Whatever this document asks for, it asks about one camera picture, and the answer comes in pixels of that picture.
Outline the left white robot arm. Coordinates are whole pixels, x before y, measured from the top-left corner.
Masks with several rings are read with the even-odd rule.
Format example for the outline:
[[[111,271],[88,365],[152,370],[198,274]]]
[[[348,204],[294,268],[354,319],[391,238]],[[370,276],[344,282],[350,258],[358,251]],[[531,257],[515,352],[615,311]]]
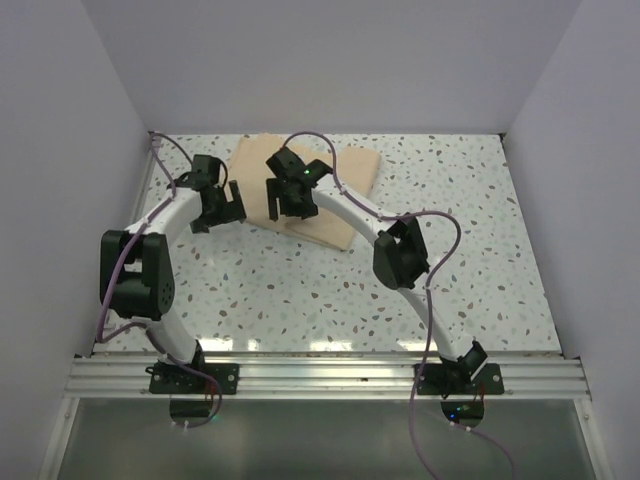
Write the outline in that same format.
[[[185,392],[201,390],[207,367],[202,349],[188,333],[173,303],[176,285],[170,247],[185,229],[205,234],[242,222],[246,212],[235,181],[222,160],[196,155],[191,169],[169,180],[160,202],[123,230],[108,230],[100,244],[102,310],[96,341],[105,344],[139,328],[161,355],[175,364],[172,379]]]

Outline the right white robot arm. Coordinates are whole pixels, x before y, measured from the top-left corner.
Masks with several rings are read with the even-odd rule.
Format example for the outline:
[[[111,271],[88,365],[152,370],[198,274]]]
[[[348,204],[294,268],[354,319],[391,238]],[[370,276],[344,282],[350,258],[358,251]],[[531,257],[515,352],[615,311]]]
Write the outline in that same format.
[[[379,283],[398,292],[415,310],[445,365],[451,389],[468,392],[481,380],[487,354],[467,334],[455,336],[435,312],[432,279],[440,264],[429,264],[418,218],[394,216],[367,198],[350,192],[335,169],[319,159],[306,164],[291,149],[282,147],[266,161],[273,176],[266,180],[269,218],[307,219],[321,209],[354,228],[373,248],[372,270]]]

